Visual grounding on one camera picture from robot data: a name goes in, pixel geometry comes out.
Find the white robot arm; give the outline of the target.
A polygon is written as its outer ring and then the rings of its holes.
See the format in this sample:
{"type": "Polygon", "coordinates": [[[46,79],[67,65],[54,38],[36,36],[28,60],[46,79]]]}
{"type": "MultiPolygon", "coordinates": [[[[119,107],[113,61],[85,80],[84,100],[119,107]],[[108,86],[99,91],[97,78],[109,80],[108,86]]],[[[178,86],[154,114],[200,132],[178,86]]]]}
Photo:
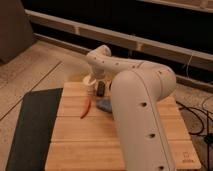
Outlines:
{"type": "Polygon", "coordinates": [[[176,88],[174,71],[163,64],[111,55],[102,45],[84,57],[91,76],[114,72],[110,100],[126,171],[176,171],[157,102],[176,88]]]}

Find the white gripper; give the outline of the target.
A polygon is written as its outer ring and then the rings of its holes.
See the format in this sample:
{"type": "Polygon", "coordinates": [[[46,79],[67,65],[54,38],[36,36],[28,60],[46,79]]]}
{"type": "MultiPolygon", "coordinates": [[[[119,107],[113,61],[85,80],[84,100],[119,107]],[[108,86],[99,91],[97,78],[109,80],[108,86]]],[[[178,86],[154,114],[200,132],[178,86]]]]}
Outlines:
{"type": "Polygon", "coordinates": [[[94,97],[94,86],[97,80],[105,78],[105,71],[102,69],[92,68],[90,73],[83,78],[83,84],[86,87],[87,96],[94,97]]]}

